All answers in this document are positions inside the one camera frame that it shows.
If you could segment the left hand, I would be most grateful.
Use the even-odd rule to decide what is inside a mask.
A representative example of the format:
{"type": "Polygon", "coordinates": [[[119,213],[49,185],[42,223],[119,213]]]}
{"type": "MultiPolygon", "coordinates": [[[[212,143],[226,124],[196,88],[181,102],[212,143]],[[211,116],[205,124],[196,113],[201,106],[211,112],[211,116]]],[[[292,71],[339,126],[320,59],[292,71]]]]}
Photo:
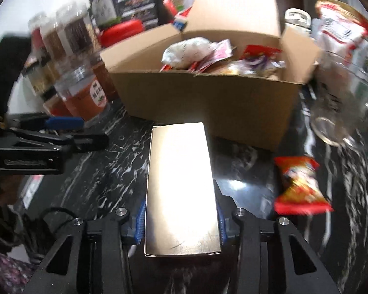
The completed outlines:
{"type": "Polygon", "coordinates": [[[0,206],[15,204],[23,175],[0,175],[0,206]]]}

